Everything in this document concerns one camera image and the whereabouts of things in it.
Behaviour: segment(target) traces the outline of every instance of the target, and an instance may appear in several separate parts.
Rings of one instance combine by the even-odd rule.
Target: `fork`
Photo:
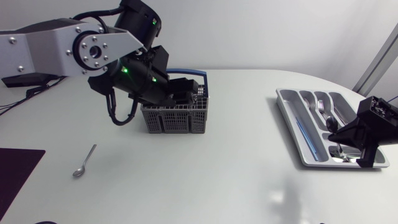
[[[323,119],[327,120],[328,116],[325,113],[325,107],[323,105],[323,100],[318,100],[318,110],[319,110],[319,113],[322,114]]]

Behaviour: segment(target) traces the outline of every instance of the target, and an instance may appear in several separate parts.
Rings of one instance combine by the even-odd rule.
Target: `blue basket handle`
[[[205,97],[209,98],[209,88],[207,86],[207,74],[204,71],[199,71],[199,70],[194,70],[194,69],[185,69],[185,68],[168,68],[166,69],[166,73],[168,74],[187,74],[187,75],[198,75],[203,77],[203,80],[205,81]]]

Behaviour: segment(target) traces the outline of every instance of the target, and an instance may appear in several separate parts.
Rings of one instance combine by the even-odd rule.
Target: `metal frame bar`
[[[353,91],[367,96],[394,60],[398,57],[398,24],[392,30],[379,53],[354,86]]]

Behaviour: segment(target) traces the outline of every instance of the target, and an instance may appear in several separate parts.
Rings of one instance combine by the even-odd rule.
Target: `white wall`
[[[396,0],[144,0],[162,19],[169,67],[273,68],[352,88],[398,22]],[[118,0],[1,0],[15,29]],[[107,18],[113,25],[116,17]]]

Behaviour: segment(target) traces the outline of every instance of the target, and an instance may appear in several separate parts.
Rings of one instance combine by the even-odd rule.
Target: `gray plastic basket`
[[[177,105],[173,107],[141,105],[141,111],[149,133],[205,133],[209,102],[207,86],[199,85],[199,91],[194,96],[196,101],[193,105]]]

